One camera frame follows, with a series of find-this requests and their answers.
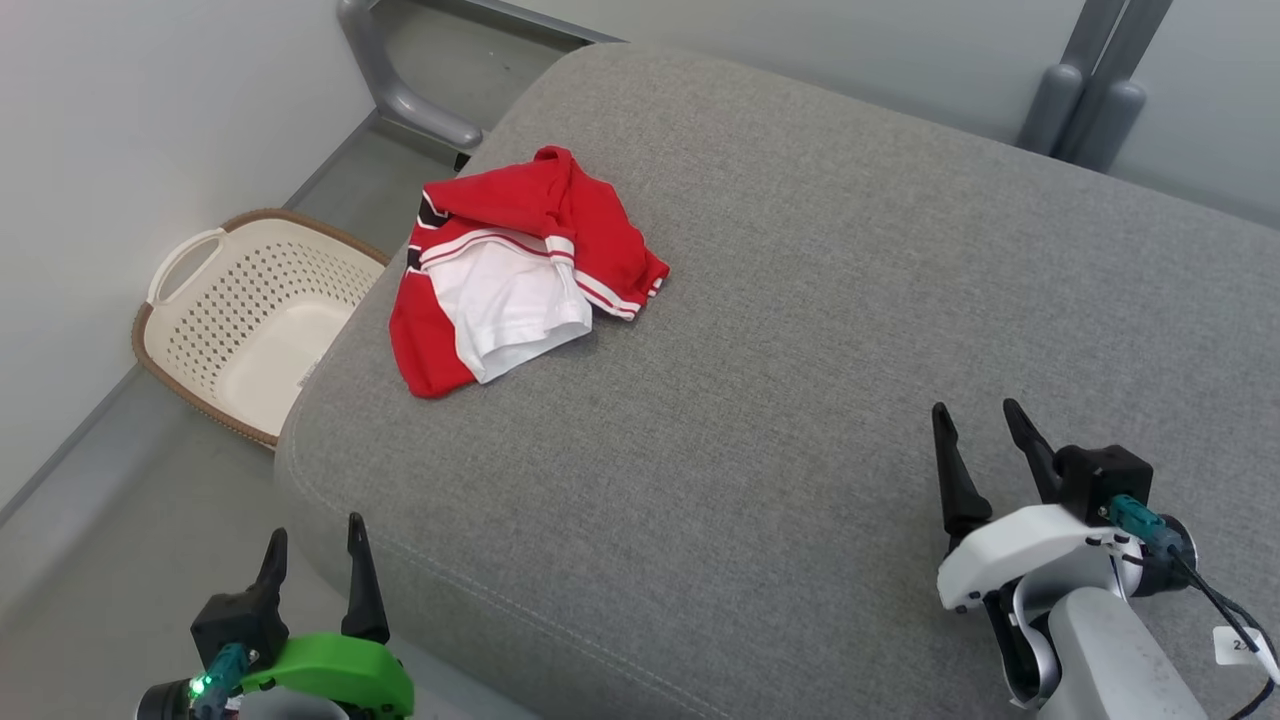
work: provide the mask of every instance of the basket handle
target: basket handle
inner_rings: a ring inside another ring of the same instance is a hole
[[[160,269],[156,270],[155,277],[151,278],[151,287],[147,290],[147,302],[152,307],[155,307],[157,305],[164,305],[165,302],[169,302],[174,297],[182,295],[182,291],[187,290],[187,286],[191,284],[191,281],[196,279],[196,277],[201,272],[204,272],[204,269],[207,268],[210,263],[214,261],[214,258],[216,258],[218,254],[223,251],[223,240],[225,237],[227,237],[227,231],[224,231],[223,228],[214,228],[211,231],[205,231],[197,234],[196,237],[192,237],[191,240],[183,242],[178,247],[174,247],[173,252],[170,252],[169,256],[164,259],[164,263],[160,263]],[[169,273],[173,272],[174,266],[177,266],[178,263],[182,263],[183,258],[195,252],[197,247],[210,241],[218,241],[218,247],[209,255],[209,258],[205,258],[205,261],[201,263],[200,266],[196,268],[191,273],[191,275],[187,277],[187,279],[182,281],[182,284],[178,286],[178,290],[170,292],[168,296],[161,299],[160,288],[164,287],[165,281],[169,279]]]

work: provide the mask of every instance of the teal connector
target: teal connector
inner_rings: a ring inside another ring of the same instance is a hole
[[[1147,543],[1152,553],[1164,559],[1170,552],[1181,552],[1183,536],[1165,524],[1165,519],[1128,495],[1111,498],[1111,524]]]

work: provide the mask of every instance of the brown basket rim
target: brown basket rim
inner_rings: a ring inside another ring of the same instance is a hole
[[[291,223],[302,225],[307,229],[312,229],[320,234],[337,240],[338,242],[347,245],[360,251],[364,255],[367,255],[370,259],[376,260],[378,264],[383,266],[387,266],[390,263],[390,258],[388,258],[387,254],[380,252],[379,250],[365,243],[353,234],[338,229],[333,225],[321,223],[315,218],[308,218],[300,213],[294,213],[292,210],[284,210],[282,208],[264,208],[261,210],[250,210],[248,213],[242,213],[239,215],[236,215],[230,220],[223,223],[221,228],[229,233],[250,223],[257,220],[269,220],[269,219],[288,220]],[[278,436],[273,436],[247,423],[242,423],[241,420],[237,420],[236,418],[232,418],[227,413],[223,413],[221,410],[214,407],[209,402],[205,402],[204,400],[197,397],[196,393],[187,389],[186,386],[175,380],[173,375],[164,372],[164,368],[161,368],[151,357],[151,355],[147,352],[145,338],[146,338],[147,320],[151,319],[152,310],[155,310],[155,307],[152,307],[150,302],[143,301],[142,306],[138,309],[138,314],[133,318],[133,332],[131,340],[133,345],[133,355],[138,359],[138,364],[146,368],[148,373],[159,378],[160,382],[164,383],[165,387],[175,392],[178,397],[186,400],[191,406],[207,415],[215,423],[230,429],[232,432],[242,434],[253,442],[265,445],[274,450],[276,443],[280,441]]]

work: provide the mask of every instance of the red fabric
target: red fabric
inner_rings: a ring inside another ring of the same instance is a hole
[[[410,237],[411,272],[401,279],[390,319],[396,361],[416,396],[440,397],[475,380],[454,354],[453,324],[435,301],[430,277],[412,272],[420,269],[413,266],[416,259],[433,247],[485,229],[564,237],[573,242],[575,278],[588,300],[627,320],[671,272],[645,247],[613,186],[588,176],[562,147],[543,147],[530,163],[426,183],[422,191],[420,219],[426,222],[420,220]],[[443,224],[440,215],[448,217]],[[553,260],[567,258],[548,250]],[[452,246],[447,251],[458,254]],[[611,291],[621,302],[608,297]]]

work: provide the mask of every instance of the basket bottom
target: basket bottom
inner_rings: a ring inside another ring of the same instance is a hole
[[[351,311],[320,299],[276,311],[228,361],[218,398],[234,416],[279,436],[293,401]]]

